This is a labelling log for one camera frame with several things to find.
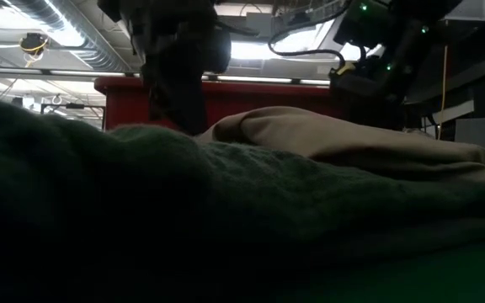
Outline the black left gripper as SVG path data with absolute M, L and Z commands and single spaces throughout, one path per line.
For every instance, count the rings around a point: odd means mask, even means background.
M 143 62 L 141 80 L 149 87 L 149 120 L 169 122 L 192 136 L 208 128 L 201 86 L 181 89 L 179 108 L 156 85 L 198 82 L 203 74 L 223 73 L 231 60 L 232 42 L 221 26 L 216 0 L 120 0 L 120 18 Z

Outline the beige khaki shorts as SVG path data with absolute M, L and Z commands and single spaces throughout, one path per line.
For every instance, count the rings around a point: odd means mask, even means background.
M 293 107 L 230 115 L 197 139 L 267 147 L 389 178 L 485 184 L 484 147 L 357 125 Z

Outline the dark green shirt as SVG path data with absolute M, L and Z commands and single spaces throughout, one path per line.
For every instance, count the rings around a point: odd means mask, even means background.
M 281 303 L 485 242 L 485 186 L 411 182 L 0 102 L 0 303 Z

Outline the red plastic laundry basket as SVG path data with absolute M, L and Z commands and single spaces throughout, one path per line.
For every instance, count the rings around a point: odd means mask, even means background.
M 138 78 L 99 77 L 94 88 L 105 95 L 104 128 L 112 130 L 122 125 L 161 125 L 174 129 L 166 119 L 151 120 L 149 92 Z M 343 110 L 333 103 L 327 87 L 259 82 L 203 82 L 208 125 L 222 118 L 252 109 L 288 106 L 336 118 Z

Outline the white monitor screen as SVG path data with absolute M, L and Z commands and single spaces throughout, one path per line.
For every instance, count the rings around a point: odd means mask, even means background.
M 485 118 L 458 119 L 455 142 L 478 145 L 485 148 Z

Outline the green table mat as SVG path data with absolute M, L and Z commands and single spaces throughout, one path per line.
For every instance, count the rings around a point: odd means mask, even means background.
M 281 303 L 485 303 L 485 242 L 285 290 Z

